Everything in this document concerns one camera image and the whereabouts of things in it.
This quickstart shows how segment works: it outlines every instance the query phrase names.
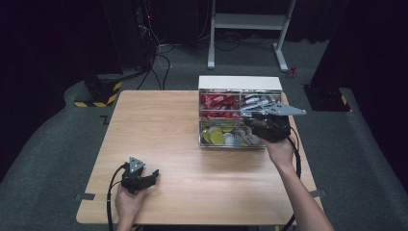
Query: human hand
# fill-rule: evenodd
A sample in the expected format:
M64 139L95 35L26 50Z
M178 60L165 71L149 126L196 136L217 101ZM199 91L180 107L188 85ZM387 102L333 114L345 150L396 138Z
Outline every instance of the human hand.
M131 194L120 184L117 186L115 199L115 206L117 213L119 214L119 223L116 228L117 231L131 230L146 193L147 189L144 189L137 194Z
M278 170L281 169L294 169L293 167L293 146L284 139L279 142L270 142L261 139L262 143L267 147L270 160L275 164Z

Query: gray carpet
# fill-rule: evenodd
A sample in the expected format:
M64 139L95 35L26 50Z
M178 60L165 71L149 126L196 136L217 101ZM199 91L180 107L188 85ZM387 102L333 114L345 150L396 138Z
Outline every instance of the gray carpet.
M218 42L228 49L233 44ZM352 112L314 112L303 91L327 43L285 42L288 66L298 76L287 79L270 43L242 44L232 51L216 50L216 68L207 69L207 49L163 46L172 68L166 90L197 90L199 75L280 77L291 105L306 109L295 118L324 210L337 230L408 230L408 197L383 157L349 89L341 89ZM163 81L166 59L154 69ZM123 82L135 90L142 76ZM73 101L83 83L65 93L65 108L48 119L29 139L0 186L0 230L108 230L106 224L80 224L78 193L85 191L115 104L109 108L77 108ZM140 90L159 87L150 73ZM262 226L260 230L274 230Z

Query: black curtain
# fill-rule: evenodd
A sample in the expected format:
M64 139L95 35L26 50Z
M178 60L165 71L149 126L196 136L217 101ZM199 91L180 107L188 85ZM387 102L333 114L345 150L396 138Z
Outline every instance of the black curtain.
M348 0L297 0L285 40L308 39L315 43L331 39ZM196 44L206 26L210 33L211 0L146 0L153 15L157 35L167 41ZM286 14L290 0L217 0L217 13ZM243 37L254 30L239 30ZM256 33L264 38L278 38L279 31Z
M308 39L315 43L331 39L348 0L297 0L286 40Z

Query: yellow and black tape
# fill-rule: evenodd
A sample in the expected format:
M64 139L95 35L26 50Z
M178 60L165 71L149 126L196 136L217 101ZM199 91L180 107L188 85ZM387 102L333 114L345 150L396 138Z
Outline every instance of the yellow and black tape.
M86 108L86 107L98 107L98 108L104 108L104 107L110 107L112 104L114 104L117 94L119 92L120 87L122 86L122 82L116 83L112 91L105 92L106 95L104 95L104 100L95 100L95 101L75 101L75 106L80 107L80 108Z

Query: right hand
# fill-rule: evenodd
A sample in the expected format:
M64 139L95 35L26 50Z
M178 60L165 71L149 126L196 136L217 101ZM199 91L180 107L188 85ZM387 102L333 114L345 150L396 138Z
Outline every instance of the right hand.
M279 142L270 142L261 139L262 143L267 147L270 160L275 164L278 169L281 168L293 168L293 147L292 144L284 139Z

